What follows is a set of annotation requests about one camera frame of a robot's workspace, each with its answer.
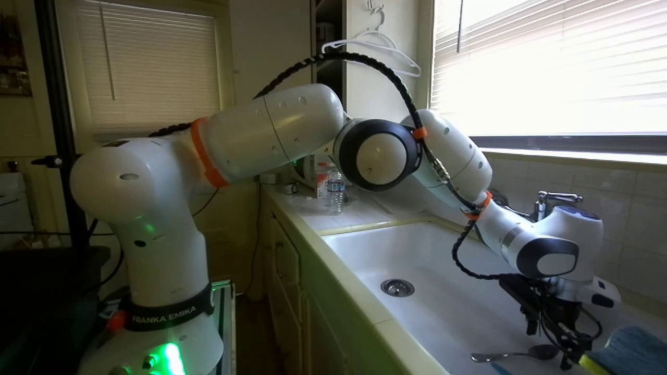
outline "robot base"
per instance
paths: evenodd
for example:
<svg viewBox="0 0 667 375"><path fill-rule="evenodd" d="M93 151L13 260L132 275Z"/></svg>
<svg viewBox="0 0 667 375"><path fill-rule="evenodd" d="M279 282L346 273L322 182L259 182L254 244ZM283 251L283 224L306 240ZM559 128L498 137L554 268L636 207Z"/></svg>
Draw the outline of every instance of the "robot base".
<svg viewBox="0 0 667 375"><path fill-rule="evenodd" d="M157 332L121 329L82 360L80 375L211 374L224 359L214 316Z"/></svg>

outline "window blind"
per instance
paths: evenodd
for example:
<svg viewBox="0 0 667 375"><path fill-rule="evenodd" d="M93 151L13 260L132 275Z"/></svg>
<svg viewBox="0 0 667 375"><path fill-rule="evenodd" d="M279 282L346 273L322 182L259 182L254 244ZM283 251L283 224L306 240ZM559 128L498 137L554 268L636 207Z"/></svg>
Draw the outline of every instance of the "window blind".
<svg viewBox="0 0 667 375"><path fill-rule="evenodd" d="M468 133L667 136L665 0L462 8L461 33L458 0L435 4L432 107Z"/></svg>
<svg viewBox="0 0 667 375"><path fill-rule="evenodd" d="M214 19L80 3L78 26L93 132L183 124L219 109Z"/></svg>

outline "orange ring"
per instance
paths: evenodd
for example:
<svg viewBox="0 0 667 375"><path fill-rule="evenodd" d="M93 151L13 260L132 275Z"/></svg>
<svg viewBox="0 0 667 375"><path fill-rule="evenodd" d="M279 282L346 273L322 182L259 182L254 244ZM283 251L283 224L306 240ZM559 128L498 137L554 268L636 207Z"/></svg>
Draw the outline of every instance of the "orange ring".
<svg viewBox="0 0 667 375"><path fill-rule="evenodd" d="M474 214L464 214L464 218L468 218L469 221L478 221L478 220L482 218L484 209L485 209L493 200L494 200L493 192L485 192L485 199L482 200L479 209L474 210Z"/></svg>
<svg viewBox="0 0 667 375"><path fill-rule="evenodd" d="M413 130L413 137L415 137L415 140L426 140L426 136L428 136L426 128L415 128L415 130Z"/></svg>
<svg viewBox="0 0 667 375"><path fill-rule="evenodd" d="M192 122L192 128L189 128L192 144L193 144L196 157L200 158L200 164L205 167L205 176L206 176L208 183L214 189L224 189L224 185L227 185L227 179L214 170L214 165L205 148L205 142L202 142L202 125L205 124L206 124L205 118Z"/></svg>

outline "kitchen sink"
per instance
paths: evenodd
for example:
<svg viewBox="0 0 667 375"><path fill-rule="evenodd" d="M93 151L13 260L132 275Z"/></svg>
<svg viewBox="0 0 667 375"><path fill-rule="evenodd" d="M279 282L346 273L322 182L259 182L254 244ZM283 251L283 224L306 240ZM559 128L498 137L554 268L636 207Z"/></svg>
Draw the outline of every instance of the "kitchen sink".
<svg viewBox="0 0 667 375"><path fill-rule="evenodd" d="M471 280L454 266L457 237L458 231L437 224L323 236L356 280L444 369L468 375L494 374L491 365L471 362L471 353L516 353L548 340L544 334L525 335L519 305L497 282ZM478 240L462 244L461 262L478 273L511 272ZM559 365L561 357L547 362L503 362L511 374L562 375Z"/></svg>

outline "window sill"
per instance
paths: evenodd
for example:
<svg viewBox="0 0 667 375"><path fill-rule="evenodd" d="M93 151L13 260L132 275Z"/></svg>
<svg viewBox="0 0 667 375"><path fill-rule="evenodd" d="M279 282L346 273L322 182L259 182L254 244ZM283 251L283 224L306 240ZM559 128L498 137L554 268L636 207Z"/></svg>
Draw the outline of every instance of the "window sill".
<svg viewBox="0 0 667 375"><path fill-rule="evenodd" d="M568 153L568 151L519 151L519 148L482 148L487 157L527 157L527 158L569 158L584 164L618 164L667 167L667 154L615 154L615 153Z"/></svg>

